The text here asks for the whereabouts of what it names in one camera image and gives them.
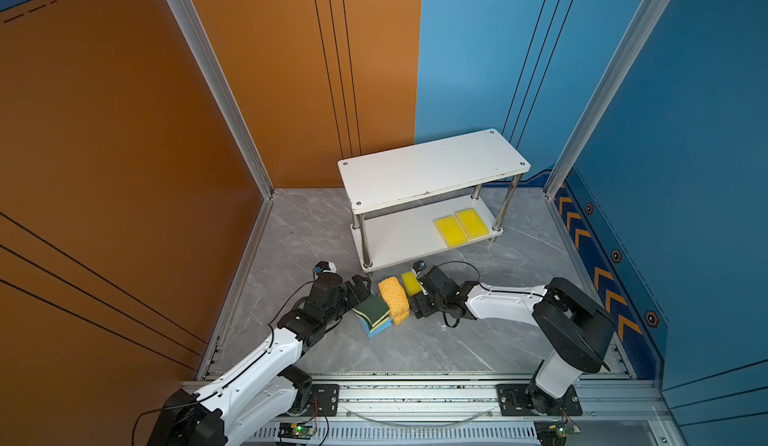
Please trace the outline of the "yellow sponge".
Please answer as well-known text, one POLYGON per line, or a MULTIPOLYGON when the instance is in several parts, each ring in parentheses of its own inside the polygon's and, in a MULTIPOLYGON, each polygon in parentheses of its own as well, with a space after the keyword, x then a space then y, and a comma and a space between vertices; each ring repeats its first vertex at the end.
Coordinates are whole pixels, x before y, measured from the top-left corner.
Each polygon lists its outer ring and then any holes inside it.
POLYGON ((401 280, 404 287, 404 290, 406 292, 406 295, 408 297, 415 296, 417 294, 422 294, 423 290, 421 287, 421 284, 419 283, 418 279, 416 278, 416 275, 413 271, 408 271, 401 274, 401 280))
POLYGON ((468 208, 455 213, 456 220, 469 240, 485 237, 489 229, 474 208, 468 208))
POLYGON ((455 216, 438 218, 434 221, 434 225, 448 248, 456 248, 469 241, 455 216))

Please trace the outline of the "orange cellulose sponge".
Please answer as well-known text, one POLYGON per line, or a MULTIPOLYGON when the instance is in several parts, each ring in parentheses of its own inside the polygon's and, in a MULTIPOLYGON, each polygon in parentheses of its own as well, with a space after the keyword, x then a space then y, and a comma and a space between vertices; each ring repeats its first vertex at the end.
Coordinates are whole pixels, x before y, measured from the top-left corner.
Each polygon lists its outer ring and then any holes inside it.
POLYGON ((379 294, 387 304, 395 326, 400 326, 410 314, 405 289, 396 277, 389 277, 378 284, 379 294))

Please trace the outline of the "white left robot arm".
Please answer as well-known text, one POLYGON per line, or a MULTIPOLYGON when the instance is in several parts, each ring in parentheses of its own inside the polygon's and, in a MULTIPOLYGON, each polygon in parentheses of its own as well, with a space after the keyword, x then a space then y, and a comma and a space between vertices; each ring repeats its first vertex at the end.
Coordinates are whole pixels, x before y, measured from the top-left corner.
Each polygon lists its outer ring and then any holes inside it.
POLYGON ((241 445, 286 413, 317 415, 312 377, 295 363, 371 295, 371 280, 323 270, 258 347, 193 393, 176 391, 157 409, 149 445, 241 445))

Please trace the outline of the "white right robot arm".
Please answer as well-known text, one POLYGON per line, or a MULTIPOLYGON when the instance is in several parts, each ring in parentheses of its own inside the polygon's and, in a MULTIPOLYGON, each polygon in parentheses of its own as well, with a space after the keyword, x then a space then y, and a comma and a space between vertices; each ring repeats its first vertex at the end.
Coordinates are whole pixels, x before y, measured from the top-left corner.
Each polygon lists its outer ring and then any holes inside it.
POLYGON ((571 281, 523 289, 491 287, 480 280, 458 284, 439 265, 412 266, 421 292, 409 299, 418 318, 435 313, 449 328, 463 320, 505 320, 538 327, 553 351, 537 367, 522 398, 538 415, 564 413, 573 402, 573 384, 584 374, 608 369, 605 356, 616 326, 607 309, 571 281))

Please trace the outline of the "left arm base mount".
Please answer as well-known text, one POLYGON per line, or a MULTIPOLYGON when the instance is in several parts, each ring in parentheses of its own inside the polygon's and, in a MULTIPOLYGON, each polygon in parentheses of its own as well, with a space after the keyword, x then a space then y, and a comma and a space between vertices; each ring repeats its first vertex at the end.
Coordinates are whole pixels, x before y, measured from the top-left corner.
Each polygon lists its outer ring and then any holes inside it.
POLYGON ((288 410, 290 416, 335 417, 339 405, 340 385, 334 383, 301 386, 296 398, 288 410))

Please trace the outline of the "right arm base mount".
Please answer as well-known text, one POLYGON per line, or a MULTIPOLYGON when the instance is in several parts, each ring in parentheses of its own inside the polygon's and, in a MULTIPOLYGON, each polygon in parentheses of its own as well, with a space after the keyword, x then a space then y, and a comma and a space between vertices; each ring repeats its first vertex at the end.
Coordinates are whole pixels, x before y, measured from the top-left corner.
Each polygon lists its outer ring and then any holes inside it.
POLYGON ((499 384, 495 387, 501 414, 512 416, 583 415, 576 389, 569 386, 561 398, 553 398, 535 385, 499 384))

